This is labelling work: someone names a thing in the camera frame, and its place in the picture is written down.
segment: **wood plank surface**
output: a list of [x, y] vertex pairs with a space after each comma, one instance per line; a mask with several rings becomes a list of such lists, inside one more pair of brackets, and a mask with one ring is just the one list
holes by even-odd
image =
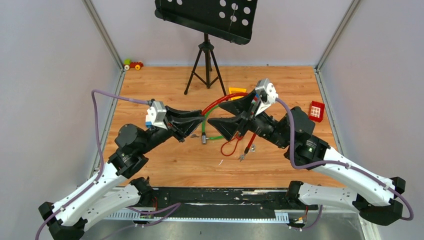
[[[184, 89], [192, 67], [143, 67], [137, 71], [130, 69], [125, 75], [120, 95], [128, 98], [163, 101], [165, 105], [178, 110], [204, 109], [214, 100], [222, 97], [222, 89], [216, 82], [210, 89], [193, 78], [188, 95]], [[322, 102], [321, 94], [312, 67], [307, 66], [222, 66], [220, 72], [225, 88], [246, 88], [250, 92], [260, 79], [269, 78], [279, 97], [289, 107], [300, 106], [309, 111], [311, 101]], [[198, 67], [197, 73], [205, 76], [205, 68]], [[104, 151], [108, 160], [117, 148], [114, 139], [125, 124], [135, 124], [145, 129], [147, 106], [119, 100], [113, 116], [110, 133]], [[280, 104], [266, 110], [267, 114], [281, 119], [285, 114]], [[210, 117], [230, 117], [230, 113], [217, 108]], [[201, 135], [201, 126], [194, 132]], [[206, 124], [206, 134], [217, 136], [218, 132]], [[336, 146], [327, 114], [324, 120], [316, 123], [314, 134]], [[251, 133], [238, 143], [232, 156], [220, 153], [224, 139], [201, 144], [200, 138], [186, 138], [180, 143], [175, 138], [167, 140], [145, 156], [149, 162], [133, 178], [150, 176], [150, 183], [156, 187], [287, 187], [290, 181], [297, 180], [310, 184], [339, 187], [336, 180], [307, 170], [295, 170], [284, 158], [285, 149], [279, 149], [266, 140], [257, 137], [256, 151], [247, 154], [240, 162], [237, 158], [243, 153]], [[231, 152], [233, 143], [224, 148]]]

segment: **green cable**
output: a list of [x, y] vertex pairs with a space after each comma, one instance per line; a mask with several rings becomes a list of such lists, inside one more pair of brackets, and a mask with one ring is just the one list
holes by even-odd
[[[201, 122], [201, 132], [204, 133], [205, 132], [205, 125], [206, 125], [206, 119], [208, 119], [209, 114], [215, 110], [216, 108], [218, 108], [219, 106], [216, 105], [214, 107], [212, 107], [205, 115], [204, 115], [204, 121]], [[223, 136], [210, 136], [208, 137], [210, 140], [217, 140], [217, 139], [223, 139]]]

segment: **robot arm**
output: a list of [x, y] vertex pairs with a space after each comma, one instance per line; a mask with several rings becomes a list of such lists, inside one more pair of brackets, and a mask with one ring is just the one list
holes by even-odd
[[[105, 216], [140, 201], [150, 201], [152, 198], [146, 198], [146, 195], [152, 189], [144, 178], [131, 181], [123, 192], [107, 197], [104, 195], [130, 179], [148, 162], [149, 159], [144, 154], [171, 137], [184, 142], [204, 120], [200, 110], [180, 111], [164, 106], [159, 101], [152, 101], [147, 113], [147, 119], [151, 123], [149, 129], [143, 130], [133, 124], [126, 124], [119, 130], [115, 139], [118, 148], [109, 157], [103, 172], [96, 173], [62, 200], [55, 203], [45, 202], [38, 208], [44, 220], [60, 210], [47, 223], [54, 240], [80, 239], [84, 231]], [[83, 192], [89, 185], [92, 187]], [[79, 197], [70, 205], [62, 207], [76, 196]]]
[[[264, 110], [276, 101], [278, 94], [268, 79], [258, 82], [254, 91], [242, 98], [222, 102], [219, 107], [235, 115], [230, 118], [210, 118], [208, 123], [214, 126], [229, 141], [233, 136], [243, 137], [247, 131], [257, 134], [279, 148], [290, 145], [290, 121], [286, 114], [280, 121], [267, 115]], [[347, 188], [313, 186], [294, 181], [290, 184], [287, 198], [295, 199], [306, 205], [327, 205], [342, 207], [359, 212], [366, 220], [389, 225], [402, 216], [403, 205], [395, 200], [392, 190], [402, 194], [405, 181], [400, 177], [387, 178], [375, 174], [350, 161], [322, 139], [313, 135], [315, 123], [300, 107], [290, 110], [294, 120], [294, 163], [302, 168], [319, 161], [335, 161], [347, 167], [326, 163], [306, 169], [330, 176], [345, 184]], [[284, 154], [290, 159], [289, 150]], [[386, 184], [386, 187], [351, 169], [358, 168], [371, 174]]]

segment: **cable clip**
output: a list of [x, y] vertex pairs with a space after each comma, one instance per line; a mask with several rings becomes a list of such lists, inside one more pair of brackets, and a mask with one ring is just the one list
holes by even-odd
[[389, 188], [390, 188], [390, 186], [389, 186], [387, 183], [386, 183], [386, 184], [385, 184], [385, 186], [383, 187], [383, 189], [384, 189], [384, 190], [387, 190], [387, 189], [389, 189]]
[[346, 162], [347, 166], [345, 166], [346, 169], [350, 169], [352, 167], [352, 163], [351, 162]]

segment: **gray floor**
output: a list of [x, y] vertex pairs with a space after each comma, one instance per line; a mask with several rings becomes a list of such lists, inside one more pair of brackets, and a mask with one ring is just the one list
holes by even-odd
[[[316, 213], [308, 214], [312, 223]], [[131, 221], [103, 220], [82, 237], [99, 240]], [[162, 222], [146, 228], [129, 228], [107, 240], [364, 240], [357, 214], [324, 213], [311, 230], [297, 232], [276, 223]]]

